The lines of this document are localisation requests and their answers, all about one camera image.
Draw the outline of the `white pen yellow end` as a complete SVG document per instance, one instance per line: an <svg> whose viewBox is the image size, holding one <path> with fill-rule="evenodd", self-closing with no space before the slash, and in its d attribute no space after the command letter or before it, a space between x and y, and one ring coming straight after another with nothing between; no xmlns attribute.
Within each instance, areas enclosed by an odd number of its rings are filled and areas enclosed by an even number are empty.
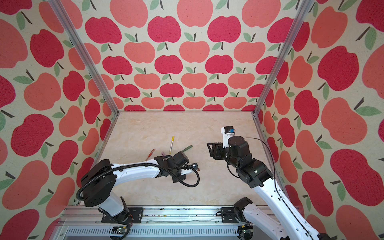
<svg viewBox="0 0 384 240"><path fill-rule="evenodd" d="M170 144L170 149L169 149L169 154L172 153L172 149L173 149L174 141L175 141L175 136L172 136L172 140L171 140L171 144Z"/></svg>

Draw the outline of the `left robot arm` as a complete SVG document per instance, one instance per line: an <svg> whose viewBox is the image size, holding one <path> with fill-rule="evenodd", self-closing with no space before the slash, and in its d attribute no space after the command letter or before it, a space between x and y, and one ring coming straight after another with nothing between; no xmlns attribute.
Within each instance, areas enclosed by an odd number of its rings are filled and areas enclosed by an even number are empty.
<svg viewBox="0 0 384 240"><path fill-rule="evenodd" d="M141 179L171 177L173 183L194 188L200 182L198 168L197 163L190 163L184 152L133 164L112 164L104 159L82 177L76 198L88 208L97 207L108 218L125 219L131 214L125 200L113 193L114 187Z"/></svg>

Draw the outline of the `green pen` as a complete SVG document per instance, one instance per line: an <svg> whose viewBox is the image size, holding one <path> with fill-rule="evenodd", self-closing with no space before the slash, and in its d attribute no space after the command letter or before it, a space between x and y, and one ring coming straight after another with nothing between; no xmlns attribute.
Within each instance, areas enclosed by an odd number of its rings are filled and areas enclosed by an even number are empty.
<svg viewBox="0 0 384 240"><path fill-rule="evenodd" d="M193 147L193 145L190 145L190 146L186 147L185 149L183 149L183 151L182 151L182 152L185 152L185 151L187 151L187 150L191 149L192 147Z"/></svg>

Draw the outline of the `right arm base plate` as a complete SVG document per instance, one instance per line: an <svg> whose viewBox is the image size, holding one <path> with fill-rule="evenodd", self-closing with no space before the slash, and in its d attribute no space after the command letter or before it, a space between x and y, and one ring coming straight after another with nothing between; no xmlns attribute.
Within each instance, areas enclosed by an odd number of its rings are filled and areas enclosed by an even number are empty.
<svg viewBox="0 0 384 240"><path fill-rule="evenodd" d="M222 207L217 213L223 224L250 224L242 210L235 207Z"/></svg>

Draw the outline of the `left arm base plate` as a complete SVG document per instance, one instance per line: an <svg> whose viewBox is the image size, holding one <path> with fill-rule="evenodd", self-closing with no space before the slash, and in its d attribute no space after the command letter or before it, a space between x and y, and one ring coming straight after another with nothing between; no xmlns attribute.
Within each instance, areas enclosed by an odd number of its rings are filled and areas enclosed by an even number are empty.
<svg viewBox="0 0 384 240"><path fill-rule="evenodd" d="M121 213L117 214L114 217L109 218L107 214L103 212L103 209L98 209L100 213L103 214L102 223L104 224L119 224L124 223L124 225L130 224L140 224L143 217L144 208L131 208L123 210Z"/></svg>

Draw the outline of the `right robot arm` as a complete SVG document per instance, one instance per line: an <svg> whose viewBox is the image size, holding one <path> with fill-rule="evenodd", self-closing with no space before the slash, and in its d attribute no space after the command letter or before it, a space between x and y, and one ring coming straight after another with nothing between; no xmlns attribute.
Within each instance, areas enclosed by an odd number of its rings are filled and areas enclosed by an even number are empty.
<svg viewBox="0 0 384 240"><path fill-rule="evenodd" d="M269 206L276 220L262 212L243 197L234 204L234 213L241 223L250 223L273 240L328 240L299 213L278 186L270 169L250 153L248 142L241 136L230 137L223 143L208 143L210 156L235 167L239 178L255 191Z"/></svg>

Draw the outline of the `red pen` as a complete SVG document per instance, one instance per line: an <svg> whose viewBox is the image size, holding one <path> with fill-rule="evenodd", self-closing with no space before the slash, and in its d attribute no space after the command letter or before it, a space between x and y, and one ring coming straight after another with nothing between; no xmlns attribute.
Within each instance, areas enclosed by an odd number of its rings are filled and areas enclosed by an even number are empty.
<svg viewBox="0 0 384 240"><path fill-rule="evenodd" d="M155 150L156 150L156 149L152 149L152 150L151 150L151 152L150 152L150 154L148 155L146 161L152 159L151 157L152 157L152 155L154 154Z"/></svg>

